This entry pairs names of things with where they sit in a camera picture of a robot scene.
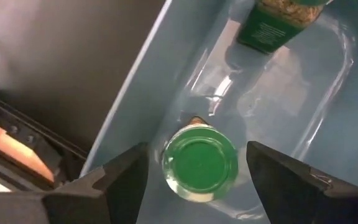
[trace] plastic bin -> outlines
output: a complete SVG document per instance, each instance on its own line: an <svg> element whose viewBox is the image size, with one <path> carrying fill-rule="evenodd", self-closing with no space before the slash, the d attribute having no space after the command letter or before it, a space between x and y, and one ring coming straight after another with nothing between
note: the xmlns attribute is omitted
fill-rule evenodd
<svg viewBox="0 0 358 224"><path fill-rule="evenodd" d="M335 0L272 55L234 41L253 3L165 3L83 168L150 142L138 223L269 223L247 170L250 140L358 185L358 1ZM158 160L193 114L239 150L236 186L211 203L173 193Z"/></svg>

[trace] green packaging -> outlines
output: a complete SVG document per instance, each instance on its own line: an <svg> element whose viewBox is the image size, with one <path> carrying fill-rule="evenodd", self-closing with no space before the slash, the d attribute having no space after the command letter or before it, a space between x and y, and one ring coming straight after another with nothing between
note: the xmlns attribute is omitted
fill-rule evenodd
<svg viewBox="0 0 358 224"><path fill-rule="evenodd" d="M263 53L272 53L314 22L322 9L322 6L302 6L290 0L259 0L237 41Z"/></svg>

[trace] light blue container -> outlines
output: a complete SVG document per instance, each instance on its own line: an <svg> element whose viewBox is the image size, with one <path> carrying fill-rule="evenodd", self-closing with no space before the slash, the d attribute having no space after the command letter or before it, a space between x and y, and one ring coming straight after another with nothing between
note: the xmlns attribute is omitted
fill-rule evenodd
<svg viewBox="0 0 358 224"><path fill-rule="evenodd" d="M83 169L150 142L138 223L269 223L247 169L251 140L358 185L358 1L335 0L272 55L234 41L253 3L165 3ZM159 163L167 141L194 114L239 153L235 187L211 203L178 197Z"/></svg>

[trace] green lid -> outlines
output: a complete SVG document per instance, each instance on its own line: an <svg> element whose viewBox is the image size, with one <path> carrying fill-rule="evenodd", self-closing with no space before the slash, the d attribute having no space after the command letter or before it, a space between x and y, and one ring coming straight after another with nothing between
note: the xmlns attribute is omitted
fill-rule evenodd
<svg viewBox="0 0 358 224"><path fill-rule="evenodd" d="M331 0L291 0L291 1L304 6L319 6L322 4L327 4Z"/></svg>
<svg viewBox="0 0 358 224"><path fill-rule="evenodd" d="M173 191L195 202L222 197L238 173L237 152L223 134L195 126L174 136L163 155L163 171Z"/></svg>

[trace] dark gray surface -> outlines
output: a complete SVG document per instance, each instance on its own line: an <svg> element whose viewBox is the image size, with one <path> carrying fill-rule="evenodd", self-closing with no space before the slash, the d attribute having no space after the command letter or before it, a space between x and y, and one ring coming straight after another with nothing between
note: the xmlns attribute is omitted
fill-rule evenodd
<svg viewBox="0 0 358 224"><path fill-rule="evenodd" d="M164 0L0 0L0 99L88 151Z"/></svg>

